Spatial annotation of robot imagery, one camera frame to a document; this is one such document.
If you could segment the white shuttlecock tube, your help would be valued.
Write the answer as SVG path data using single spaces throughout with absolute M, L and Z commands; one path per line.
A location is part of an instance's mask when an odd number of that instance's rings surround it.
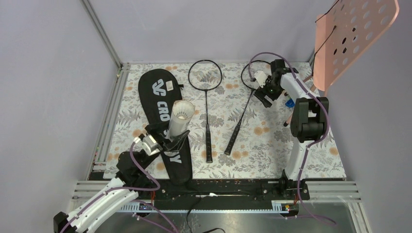
M 168 128 L 168 132 L 167 132 L 167 138 L 168 139 L 173 139 L 173 138 L 181 135 L 182 133 L 184 133 L 187 130 L 191 119 L 192 118 L 187 119 L 187 120 L 181 120 L 181 119 L 175 117 L 173 115 L 173 112 L 172 112 L 171 119 L 169 121 L 169 128 Z

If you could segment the white shuttlecock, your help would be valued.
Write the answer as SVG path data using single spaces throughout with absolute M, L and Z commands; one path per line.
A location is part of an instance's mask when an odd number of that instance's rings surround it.
M 192 118 L 194 114 L 194 106 L 189 101 L 178 101 L 172 109 L 173 115 L 181 120 Z

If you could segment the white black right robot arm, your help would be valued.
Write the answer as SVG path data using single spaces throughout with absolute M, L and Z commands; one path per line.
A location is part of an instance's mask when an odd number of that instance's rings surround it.
M 317 97 L 302 82 L 295 68 L 287 67 L 285 61 L 276 59 L 270 63 L 271 75 L 262 71 L 254 74 L 259 84 L 254 95 L 268 108 L 270 101 L 287 92 L 294 102 L 289 127 L 294 137 L 290 159 L 282 173 L 286 181 L 279 186 L 279 195 L 291 200 L 298 193 L 295 183 L 300 180 L 310 145 L 319 141 L 329 130 L 327 113 L 329 101 L 326 97 Z

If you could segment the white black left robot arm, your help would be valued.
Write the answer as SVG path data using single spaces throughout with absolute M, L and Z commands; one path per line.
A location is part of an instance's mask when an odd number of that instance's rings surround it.
M 168 122 L 150 124 L 146 131 L 135 137 L 129 151 L 120 156 L 117 175 L 103 189 L 70 213 L 54 216 L 55 233 L 93 233 L 125 204 L 146 199 L 161 188 L 146 167 L 161 153 L 179 152 L 190 131 Z

